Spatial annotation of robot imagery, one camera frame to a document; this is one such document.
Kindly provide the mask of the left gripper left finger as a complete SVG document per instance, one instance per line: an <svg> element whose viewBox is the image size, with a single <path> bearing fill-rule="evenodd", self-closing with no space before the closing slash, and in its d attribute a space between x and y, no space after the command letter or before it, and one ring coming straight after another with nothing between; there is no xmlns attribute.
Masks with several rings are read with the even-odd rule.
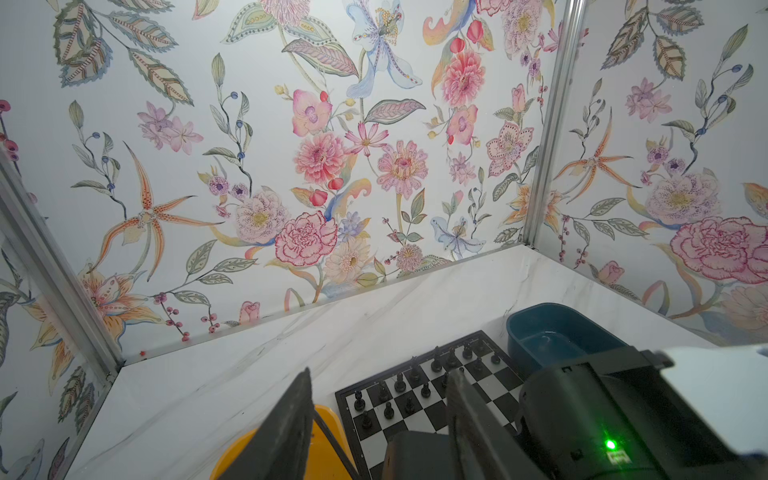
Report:
<svg viewBox="0 0 768 480"><path fill-rule="evenodd" d="M313 415L311 375L305 368L219 479L303 479Z"/></svg>

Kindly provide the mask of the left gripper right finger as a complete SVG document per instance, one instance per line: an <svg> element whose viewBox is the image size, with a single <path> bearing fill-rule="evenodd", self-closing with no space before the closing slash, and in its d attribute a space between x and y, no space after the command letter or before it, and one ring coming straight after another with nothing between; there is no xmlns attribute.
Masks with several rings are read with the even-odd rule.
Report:
<svg viewBox="0 0 768 480"><path fill-rule="evenodd" d="M459 370L448 374L447 420L451 458L458 479L545 477Z"/></svg>

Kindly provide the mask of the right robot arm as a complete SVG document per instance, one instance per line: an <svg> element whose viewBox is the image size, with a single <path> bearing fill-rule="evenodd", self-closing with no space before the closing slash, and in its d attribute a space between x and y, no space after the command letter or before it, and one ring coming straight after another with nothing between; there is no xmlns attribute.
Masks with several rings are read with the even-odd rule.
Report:
<svg viewBox="0 0 768 480"><path fill-rule="evenodd" d="M737 454L665 381L670 361L633 347L549 365L503 427L454 371L447 434L402 432L386 479L763 479L767 458Z"/></svg>

